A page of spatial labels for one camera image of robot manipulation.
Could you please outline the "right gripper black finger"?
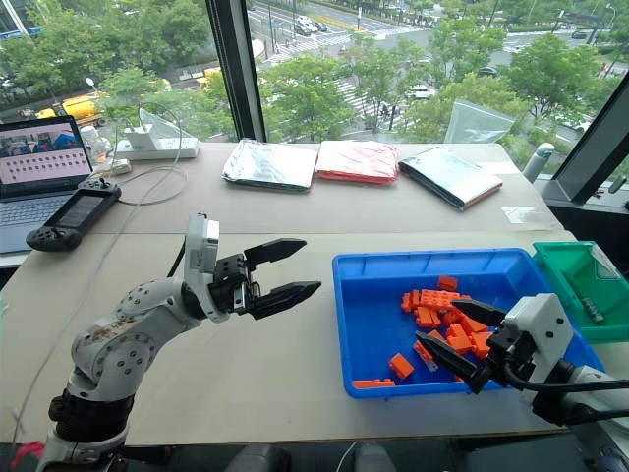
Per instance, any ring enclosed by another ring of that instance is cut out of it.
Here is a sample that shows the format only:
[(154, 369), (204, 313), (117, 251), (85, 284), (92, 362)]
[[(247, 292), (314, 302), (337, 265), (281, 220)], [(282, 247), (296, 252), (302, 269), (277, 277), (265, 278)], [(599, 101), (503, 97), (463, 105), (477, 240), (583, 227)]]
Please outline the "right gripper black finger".
[(490, 382), (487, 366), (474, 364), (458, 354), (453, 347), (432, 335), (416, 331), (415, 336), (433, 360), (461, 379), (472, 393), (478, 394)]
[(454, 299), (451, 305), (470, 319), (486, 326), (499, 326), (506, 317), (502, 310), (473, 299)]

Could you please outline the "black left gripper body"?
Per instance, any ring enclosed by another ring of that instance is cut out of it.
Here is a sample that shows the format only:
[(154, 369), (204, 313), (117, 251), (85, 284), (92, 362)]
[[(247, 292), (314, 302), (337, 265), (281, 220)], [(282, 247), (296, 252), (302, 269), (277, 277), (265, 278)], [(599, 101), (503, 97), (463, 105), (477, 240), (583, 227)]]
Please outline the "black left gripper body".
[(247, 314), (260, 296), (259, 284), (252, 279), (252, 269), (244, 254), (216, 262), (208, 291), (214, 307), (208, 317), (213, 322), (226, 321), (233, 313)]

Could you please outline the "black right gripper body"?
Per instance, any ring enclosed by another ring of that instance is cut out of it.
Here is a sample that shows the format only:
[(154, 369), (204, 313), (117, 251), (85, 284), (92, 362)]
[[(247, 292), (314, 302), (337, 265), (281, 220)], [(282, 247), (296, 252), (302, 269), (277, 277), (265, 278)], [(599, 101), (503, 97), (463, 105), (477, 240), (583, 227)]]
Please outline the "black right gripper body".
[(487, 380), (502, 386), (524, 387), (535, 366), (536, 343), (524, 330), (500, 325), (486, 342), (484, 373)]

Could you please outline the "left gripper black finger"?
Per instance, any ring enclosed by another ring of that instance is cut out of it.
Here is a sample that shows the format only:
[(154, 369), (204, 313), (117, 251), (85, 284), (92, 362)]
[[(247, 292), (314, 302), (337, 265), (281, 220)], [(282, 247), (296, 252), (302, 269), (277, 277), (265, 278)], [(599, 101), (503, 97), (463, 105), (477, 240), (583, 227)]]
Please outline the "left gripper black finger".
[(321, 286), (320, 281), (291, 282), (253, 299), (248, 313), (261, 320), (285, 312), (310, 298)]
[(256, 268), (264, 263), (275, 263), (287, 259), (307, 245), (307, 241), (297, 238), (279, 238), (254, 246), (244, 251), (248, 268)]

